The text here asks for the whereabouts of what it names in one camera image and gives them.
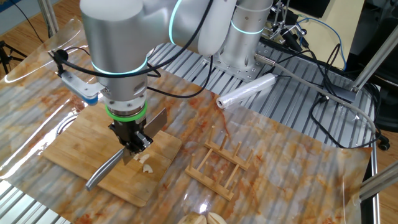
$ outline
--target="plastic wrap roll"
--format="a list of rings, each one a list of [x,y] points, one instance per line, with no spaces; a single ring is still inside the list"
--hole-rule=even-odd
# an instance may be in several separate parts
[[[275,75],[268,73],[261,78],[258,78],[236,90],[228,93],[225,96],[221,96],[217,99],[217,105],[221,109],[225,109],[234,103],[240,102],[245,98],[248,98],[259,91],[265,90],[275,84]]]

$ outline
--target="cutting board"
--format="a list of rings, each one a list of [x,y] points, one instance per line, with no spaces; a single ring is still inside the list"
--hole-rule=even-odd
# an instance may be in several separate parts
[[[122,148],[116,135],[108,129],[112,122],[104,105],[89,106],[54,140],[43,155],[88,180]],[[139,161],[132,159],[126,166],[121,161],[98,186],[133,205],[145,206],[182,144],[181,140],[163,131],[159,131],[153,140],[142,153],[150,155],[145,164],[152,167],[152,174],[143,173],[143,164]]]

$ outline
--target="metal rod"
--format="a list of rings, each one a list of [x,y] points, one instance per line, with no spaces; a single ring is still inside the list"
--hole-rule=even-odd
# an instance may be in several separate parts
[[[49,37],[52,37],[60,30],[52,3],[50,0],[37,0],[37,2],[39,3],[40,10],[42,11],[44,22],[47,24]]]
[[[286,16],[287,16],[287,10],[289,9],[289,3],[290,3],[290,0],[287,0],[287,3],[286,3],[286,10],[285,10],[285,13],[284,13],[284,22],[286,22]]]
[[[361,72],[358,78],[351,84],[351,91],[358,92],[365,83],[372,77],[373,73],[379,68],[381,63],[387,56],[394,50],[398,44],[398,26],[392,31],[391,35],[387,38],[384,44],[380,47],[377,53],[370,60],[365,69]]]
[[[396,182],[398,182],[398,161],[364,181],[359,191],[359,199],[366,200]]]
[[[282,4],[282,0],[278,1],[278,8],[276,10],[276,16],[275,16],[275,21],[274,21],[274,25],[276,25],[276,23],[278,22],[278,16],[279,16],[279,10],[280,10],[280,5]]]

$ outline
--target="gray cable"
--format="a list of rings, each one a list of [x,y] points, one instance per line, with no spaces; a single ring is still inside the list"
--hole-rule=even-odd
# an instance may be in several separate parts
[[[284,71],[286,73],[286,75],[292,77],[293,79],[297,80],[300,83],[303,83],[304,85],[313,88],[314,90],[316,90],[317,92],[329,97],[330,99],[336,101],[337,103],[348,107],[349,109],[361,114],[369,123],[369,125],[371,126],[372,129],[372,135],[374,136],[376,134],[376,125],[374,125],[373,120],[363,111],[361,111],[359,108],[353,106],[350,103],[345,102],[344,100],[339,99],[338,97],[333,96],[332,94],[329,94],[328,92],[326,92],[325,90],[322,90],[321,88],[305,81],[304,79],[294,75],[291,71],[287,70],[285,67],[279,65],[278,63],[274,64],[275,67],[281,69],[282,71]]]

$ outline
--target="garlic clove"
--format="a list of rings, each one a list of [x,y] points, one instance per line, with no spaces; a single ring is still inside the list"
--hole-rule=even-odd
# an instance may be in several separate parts
[[[142,172],[147,172],[147,173],[153,173],[154,170],[152,169],[152,167],[148,164],[145,164],[144,167],[142,168]]]
[[[208,224],[226,224],[225,220],[223,217],[219,216],[216,213],[210,212],[207,215],[207,223]]]
[[[141,164],[144,164],[145,163],[145,161],[149,158],[149,154],[145,154],[145,155],[143,155],[143,156],[141,156],[140,158],[139,158],[139,162],[141,163]]]
[[[197,214],[196,212],[191,212],[185,215],[178,224],[206,224],[206,217],[204,215]]]
[[[139,160],[140,157],[141,157],[141,153],[137,153],[137,154],[133,157],[133,159],[134,159],[135,161],[137,161],[137,160]]]

